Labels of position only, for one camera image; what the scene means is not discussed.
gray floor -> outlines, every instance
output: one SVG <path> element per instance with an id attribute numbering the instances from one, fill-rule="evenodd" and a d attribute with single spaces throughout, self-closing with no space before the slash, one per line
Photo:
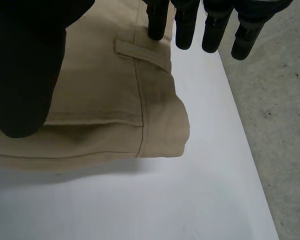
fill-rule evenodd
<path id="1" fill-rule="evenodd" d="M 233 13 L 219 52 L 279 238 L 300 240 L 300 0 L 264 26 L 245 61 L 231 58 L 238 25 Z"/>

black object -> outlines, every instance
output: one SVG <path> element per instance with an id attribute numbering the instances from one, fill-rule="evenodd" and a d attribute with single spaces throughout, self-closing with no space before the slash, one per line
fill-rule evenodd
<path id="1" fill-rule="evenodd" d="M 8 137 L 30 136 L 45 123 L 65 54 L 65 28 L 93 3 L 0 0 L 0 129 Z"/>
<path id="2" fill-rule="evenodd" d="M 149 37 L 159 41 L 164 36 L 169 0 L 143 0 L 148 4 Z M 207 12 L 202 49 L 217 51 L 233 9 L 240 26 L 235 34 L 231 55 L 244 60 L 253 48 L 264 24 L 274 14 L 287 8 L 293 0 L 203 0 Z M 176 8 L 176 45 L 183 50 L 191 46 L 199 0 L 171 0 Z"/>

seam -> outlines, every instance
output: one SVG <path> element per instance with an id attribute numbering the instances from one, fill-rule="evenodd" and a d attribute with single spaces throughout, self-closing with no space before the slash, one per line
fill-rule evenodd
<path id="1" fill-rule="evenodd" d="M 97 152 L 91 152 L 91 153 L 86 153 L 86 154 L 73 155 L 73 156 L 62 156 L 62 157 L 37 157 L 37 156 L 32 157 L 32 156 L 14 156 L 14 155 L 0 154 L 0 158 L 23 159 L 23 160 L 27 160 L 27 161 L 31 161 L 33 159 L 41 159 L 43 161 L 45 161 L 45 160 L 54 161 L 54 160 L 58 159 L 59 161 L 66 161 L 67 159 L 79 158 L 79 157 L 90 156 L 90 155 L 95 155 L 95 154 L 135 154 L 135 152 L 130 152 L 130 151 L 97 151 Z"/>
<path id="2" fill-rule="evenodd" d="M 142 0 L 139 0 L 138 12 L 137 12 L 137 15 L 136 15 L 135 26 L 134 26 L 133 43 L 135 45 L 137 44 L 138 22 L 139 22 L 139 18 L 140 18 L 140 14 L 141 14 L 141 8 L 142 8 Z M 144 146 L 145 140 L 146 140 L 147 124 L 146 124 L 146 119 L 145 119 L 145 111 L 146 111 L 145 110 L 145 102 L 144 102 L 145 98 L 144 98 L 144 95 L 143 95 L 142 86 L 141 86 L 140 79 L 139 79 L 138 59 L 134 58 L 133 60 L 134 60 L 135 79 L 136 79 L 136 84 L 137 84 L 137 87 L 138 87 L 138 92 L 139 92 L 139 97 L 140 97 L 141 118 L 142 118 L 142 138 L 141 138 L 139 151 L 136 155 L 136 157 L 139 157 L 142 150 L 143 150 L 143 146 Z"/>

white surface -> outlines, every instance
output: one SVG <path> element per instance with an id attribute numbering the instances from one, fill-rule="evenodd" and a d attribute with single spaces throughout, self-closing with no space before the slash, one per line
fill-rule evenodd
<path id="1" fill-rule="evenodd" d="M 183 157 L 56 175 L 0 169 L 0 240 L 278 240 L 218 54 L 173 47 Z"/>

beige fabric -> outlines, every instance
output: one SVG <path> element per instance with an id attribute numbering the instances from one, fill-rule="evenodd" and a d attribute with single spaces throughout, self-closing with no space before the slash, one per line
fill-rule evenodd
<path id="1" fill-rule="evenodd" d="M 67 29 L 45 126 L 22 139 L 0 132 L 0 166 L 67 171 L 183 154 L 190 127 L 171 75 L 174 9 L 158 43 L 147 36 L 146 8 L 141 0 L 98 0 Z"/>

